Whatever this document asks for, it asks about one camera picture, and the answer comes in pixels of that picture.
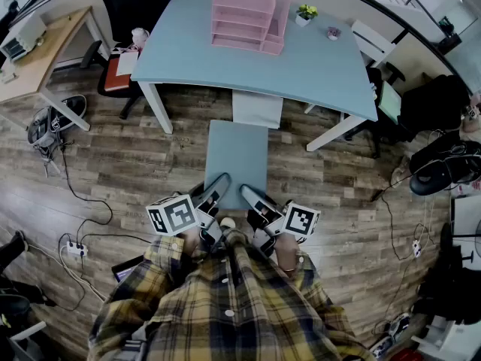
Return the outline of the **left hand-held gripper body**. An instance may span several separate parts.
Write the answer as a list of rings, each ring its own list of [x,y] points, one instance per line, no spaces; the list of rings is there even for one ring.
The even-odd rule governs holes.
[[[207,246],[222,237],[216,218],[192,202],[190,195],[172,196],[146,206],[147,216],[157,235],[175,236],[191,228],[200,229],[200,238]]]

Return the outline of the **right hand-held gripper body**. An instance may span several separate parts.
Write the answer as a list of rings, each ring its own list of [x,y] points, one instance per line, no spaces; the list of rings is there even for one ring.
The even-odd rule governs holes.
[[[264,255],[270,256],[279,235],[290,234],[302,243],[315,232],[319,216],[319,211],[292,201],[279,208],[267,199],[258,200],[247,213],[247,222],[254,231],[252,244]]]

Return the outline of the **light blue folder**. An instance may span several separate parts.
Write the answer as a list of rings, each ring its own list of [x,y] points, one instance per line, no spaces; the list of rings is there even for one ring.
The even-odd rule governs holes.
[[[219,209],[249,209],[240,187],[246,184],[265,193],[267,169],[268,128],[224,120],[210,122],[204,186],[209,187],[224,173],[231,178],[228,190],[219,201]]]

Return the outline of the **pink mesh tray organizer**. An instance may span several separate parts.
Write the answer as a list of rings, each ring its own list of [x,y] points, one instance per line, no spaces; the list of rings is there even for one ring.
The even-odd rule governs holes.
[[[291,0],[212,0],[211,44],[281,54]]]

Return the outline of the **person's right forearm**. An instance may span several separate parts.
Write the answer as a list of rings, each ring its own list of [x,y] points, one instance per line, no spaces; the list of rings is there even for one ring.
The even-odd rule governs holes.
[[[301,265],[300,249],[296,237],[289,233],[278,235],[274,250],[278,266],[289,278],[293,278]]]

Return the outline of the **person's left forearm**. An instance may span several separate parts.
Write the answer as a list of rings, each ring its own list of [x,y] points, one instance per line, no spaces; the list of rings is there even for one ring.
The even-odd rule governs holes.
[[[201,229],[196,226],[180,233],[180,237],[183,239],[183,252],[187,256],[191,256],[200,244],[200,231]]]

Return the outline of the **dark laptop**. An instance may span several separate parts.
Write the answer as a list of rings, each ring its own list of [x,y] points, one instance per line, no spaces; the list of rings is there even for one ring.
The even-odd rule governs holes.
[[[143,260],[144,260],[144,256],[140,255],[128,261],[112,266],[111,271],[116,281],[120,283],[125,277],[127,277],[132,272],[132,270],[137,265],[142,263]]]

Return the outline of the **white under-table panel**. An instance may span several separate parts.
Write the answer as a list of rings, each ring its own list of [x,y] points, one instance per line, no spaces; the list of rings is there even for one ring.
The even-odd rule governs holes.
[[[232,90],[232,112],[235,123],[279,129],[282,109],[282,97]]]

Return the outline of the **white table leg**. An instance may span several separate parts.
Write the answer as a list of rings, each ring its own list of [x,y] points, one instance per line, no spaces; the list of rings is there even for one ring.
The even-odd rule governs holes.
[[[156,85],[154,83],[147,83],[142,81],[140,81],[138,84],[146,100],[148,101],[153,113],[155,114],[156,119],[159,121],[159,125],[162,127],[163,131],[167,134],[172,134],[173,126],[162,103],[159,92],[156,89]]]
[[[336,126],[332,127],[328,131],[324,132],[318,138],[312,140],[306,146],[307,152],[313,152],[318,150],[320,147],[326,145],[327,143],[333,141],[336,138],[339,138],[346,132],[355,127],[359,126],[365,121],[365,119],[357,116],[349,116],[344,120],[340,121]]]

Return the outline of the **yellow plaid shirt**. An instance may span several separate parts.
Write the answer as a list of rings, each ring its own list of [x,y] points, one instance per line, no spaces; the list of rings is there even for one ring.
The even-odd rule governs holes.
[[[191,256],[161,237],[103,304],[88,361],[376,361],[310,257],[289,278],[237,229]]]

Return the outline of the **black round stool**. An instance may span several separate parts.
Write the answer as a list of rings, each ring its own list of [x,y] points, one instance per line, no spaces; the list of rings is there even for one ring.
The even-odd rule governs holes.
[[[415,170],[410,177],[410,189],[418,196],[429,196],[480,178],[481,155],[448,156],[432,160]]]

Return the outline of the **green screen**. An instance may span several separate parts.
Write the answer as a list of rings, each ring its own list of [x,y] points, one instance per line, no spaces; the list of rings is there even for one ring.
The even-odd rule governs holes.
[[[401,115],[401,97],[387,81],[383,81],[378,108],[398,125],[398,117]]]

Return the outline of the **white paper sheet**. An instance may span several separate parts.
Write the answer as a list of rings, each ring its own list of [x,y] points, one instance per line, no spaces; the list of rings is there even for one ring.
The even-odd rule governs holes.
[[[119,56],[116,76],[130,75],[135,69],[139,52],[125,52]]]

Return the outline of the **grey backpack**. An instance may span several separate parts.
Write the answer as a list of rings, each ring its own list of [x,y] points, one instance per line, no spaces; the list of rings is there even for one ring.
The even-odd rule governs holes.
[[[27,129],[28,143],[41,153],[43,157],[50,156],[61,144],[60,131],[52,126],[52,108],[40,109],[33,117]]]

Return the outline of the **pink and white bag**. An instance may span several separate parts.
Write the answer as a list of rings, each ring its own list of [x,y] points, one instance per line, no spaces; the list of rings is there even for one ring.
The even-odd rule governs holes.
[[[115,46],[114,48],[111,49],[111,54],[112,55],[120,55],[123,53],[135,53],[135,52],[141,52],[142,48],[138,47],[136,44],[130,44],[127,47],[121,47],[121,46]]]

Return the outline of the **pink plush toy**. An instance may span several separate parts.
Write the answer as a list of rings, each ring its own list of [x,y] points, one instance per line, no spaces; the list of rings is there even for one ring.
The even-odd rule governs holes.
[[[143,49],[150,33],[146,29],[135,28],[132,30],[132,43],[138,49]]]

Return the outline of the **white shelf unit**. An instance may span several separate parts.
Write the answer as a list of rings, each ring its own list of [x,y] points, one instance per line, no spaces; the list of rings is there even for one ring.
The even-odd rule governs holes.
[[[424,328],[424,336],[413,335],[410,339],[424,355],[441,361],[469,361],[473,350],[466,342],[469,326],[456,324],[444,317],[435,316]]]

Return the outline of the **white chair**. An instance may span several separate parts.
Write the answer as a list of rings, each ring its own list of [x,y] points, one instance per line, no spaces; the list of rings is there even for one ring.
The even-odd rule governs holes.
[[[372,59],[371,66],[373,68],[378,67],[396,47],[394,43],[360,20],[356,20],[352,24],[351,30],[360,51]]]

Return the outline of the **yellow-green potted plant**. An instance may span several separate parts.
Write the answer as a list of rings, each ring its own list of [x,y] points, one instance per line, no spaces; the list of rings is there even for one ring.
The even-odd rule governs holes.
[[[305,27],[310,21],[318,16],[318,10],[316,6],[301,5],[296,11],[295,22],[300,27]]]

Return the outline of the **wooden desk white legs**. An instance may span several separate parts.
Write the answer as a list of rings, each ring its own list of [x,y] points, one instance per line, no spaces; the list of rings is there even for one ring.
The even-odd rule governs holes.
[[[80,27],[85,25],[94,40],[100,41],[99,50],[104,58],[110,56],[110,48],[92,15],[92,8],[73,11],[48,24],[44,35],[44,43],[16,62],[6,61],[2,71],[15,74],[16,77],[5,83],[0,75],[0,117],[26,132],[28,126],[9,114],[2,105],[4,103],[29,96],[38,96],[48,105],[65,115],[84,131],[90,125],[82,117],[75,114],[60,99],[48,90],[47,83],[56,67],[59,57],[71,43]]]

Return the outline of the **black office chair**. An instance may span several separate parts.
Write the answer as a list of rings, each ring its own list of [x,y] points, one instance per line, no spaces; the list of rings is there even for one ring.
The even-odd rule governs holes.
[[[170,0],[103,0],[107,9],[113,40],[118,47],[128,47],[132,44],[132,30],[142,28],[151,32]],[[111,98],[126,99],[126,105],[119,118],[125,120],[135,102],[144,94],[138,83],[130,80],[129,85],[122,89],[107,91],[105,83],[110,62],[118,56],[111,54],[105,59],[100,53],[101,41],[93,42],[80,64],[81,68],[89,68],[94,62],[104,70],[98,82],[98,93]]]

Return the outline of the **white toaster oven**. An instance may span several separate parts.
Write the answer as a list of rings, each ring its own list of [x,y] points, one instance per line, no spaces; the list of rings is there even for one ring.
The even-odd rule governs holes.
[[[40,14],[33,12],[10,29],[0,51],[10,62],[21,59],[35,49],[46,29]]]

